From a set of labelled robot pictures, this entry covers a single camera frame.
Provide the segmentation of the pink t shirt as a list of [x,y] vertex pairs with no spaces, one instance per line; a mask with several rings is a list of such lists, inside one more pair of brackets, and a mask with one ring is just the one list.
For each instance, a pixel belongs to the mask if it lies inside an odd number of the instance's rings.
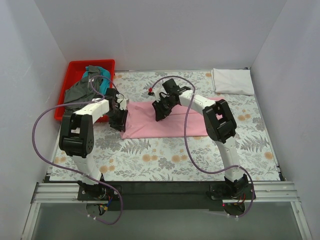
[[171,114],[163,120],[156,121],[152,102],[130,102],[122,139],[140,138],[177,138],[184,136],[186,106],[177,105]]

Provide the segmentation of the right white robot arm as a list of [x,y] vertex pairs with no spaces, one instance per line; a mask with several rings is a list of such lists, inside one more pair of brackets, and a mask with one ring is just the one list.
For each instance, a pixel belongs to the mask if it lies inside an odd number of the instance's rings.
[[155,120],[164,120],[178,105],[186,107],[187,112],[194,110],[202,115],[205,130],[217,145],[222,159],[221,172],[224,173],[225,181],[222,190],[232,199],[245,199],[249,175],[240,164],[235,140],[237,123],[228,103],[223,99],[212,100],[196,94],[194,85],[180,87],[174,76],[164,77],[163,80],[163,90],[148,90],[148,95],[155,97],[152,103]]

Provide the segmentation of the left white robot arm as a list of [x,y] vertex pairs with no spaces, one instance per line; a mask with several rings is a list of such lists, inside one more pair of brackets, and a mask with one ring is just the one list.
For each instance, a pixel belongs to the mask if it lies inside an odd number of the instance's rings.
[[94,123],[103,115],[108,116],[111,128],[124,133],[128,116],[127,101],[119,98],[119,91],[114,88],[106,90],[105,98],[90,103],[72,114],[64,115],[61,122],[59,148],[71,157],[77,170],[84,175],[78,184],[85,193],[95,200],[104,199],[107,188],[95,180],[102,179],[102,173],[96,167],[92,151],[95,148]]

